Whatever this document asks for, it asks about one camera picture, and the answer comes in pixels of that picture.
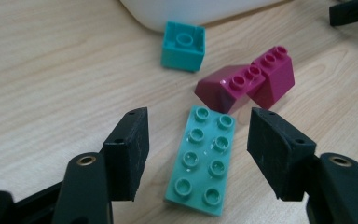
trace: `wooden table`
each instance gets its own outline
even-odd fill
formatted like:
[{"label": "wooden table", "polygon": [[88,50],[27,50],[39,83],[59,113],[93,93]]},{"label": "wooden table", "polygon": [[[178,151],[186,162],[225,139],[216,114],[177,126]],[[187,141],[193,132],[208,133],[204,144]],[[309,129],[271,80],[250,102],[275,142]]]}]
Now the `wooden table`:
[{"label": "wooden table", "polygon": [[74,156],[99,151],[121,117],[149,111],[150,153],[134,203],[116,223],[308,223],[302,203],[275,198],[246,151],[250,109],[237,119],[224,213],[163,202],[203,77],[250,63],[275,45],[293,59],[296,85],[271,110],[318,143],[358,161],[358,22],[328,24],[331,0],[287,1],[206,25],[198,73],[159,65],[162,34],[118,0],[0,1],[0,189],[15,201],[62,180]]}]

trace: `magenta sloped brick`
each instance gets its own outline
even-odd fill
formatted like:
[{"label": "magenta sloped brick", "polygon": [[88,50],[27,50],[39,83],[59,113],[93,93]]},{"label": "magenta sloped brick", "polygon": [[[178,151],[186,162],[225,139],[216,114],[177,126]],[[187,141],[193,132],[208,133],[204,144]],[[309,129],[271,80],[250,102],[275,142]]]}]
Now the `magenta sloped brick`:
[{"label": "magenta sloped brick", "polygon": [[286,48],[277,46],[256,58],[252,64],[261,69],[266,81],[258,91],[248,95],[260,107],[270,109],[295,85],[292,59]]},{"label": "magenta sloped brick", "polygon": [[210,74],[197,84],[195,93],[210,109],[232,113],[255,95],[265,78],[257,65],[231,65]]}]

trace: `teal 2x2 duplo brick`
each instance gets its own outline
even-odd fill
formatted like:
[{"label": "teal 2x2 duplo brick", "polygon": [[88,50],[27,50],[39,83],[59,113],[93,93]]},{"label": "teal 2x2 duplo brick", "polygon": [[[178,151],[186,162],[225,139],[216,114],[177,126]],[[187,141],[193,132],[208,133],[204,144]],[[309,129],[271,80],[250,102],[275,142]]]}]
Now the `teal 2x2 duplo brick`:
[{"label": "teal 2x2 duplo brick", "polygon": [[211,216],[222,215],[235,119],[193,106],[165,200]]},{"label": "teal 2x2 duplo brick", "polygon": [[205,55],[205,29],[168,21],[162,43],[161,65],[196,72]]}]

